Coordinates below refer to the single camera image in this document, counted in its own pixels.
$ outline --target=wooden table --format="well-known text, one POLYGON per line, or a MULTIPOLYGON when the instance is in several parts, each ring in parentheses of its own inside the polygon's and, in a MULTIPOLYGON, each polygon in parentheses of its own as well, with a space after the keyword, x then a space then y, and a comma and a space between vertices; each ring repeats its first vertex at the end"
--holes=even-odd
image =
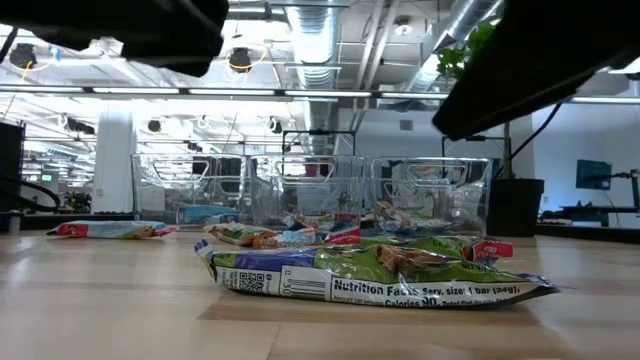
POLYGON ((406 310, 232 293, 193 254, 201 237, 0 237, 0 359, 640 358, 640 246, 513 240, 498 267, 561 294, 406 310))

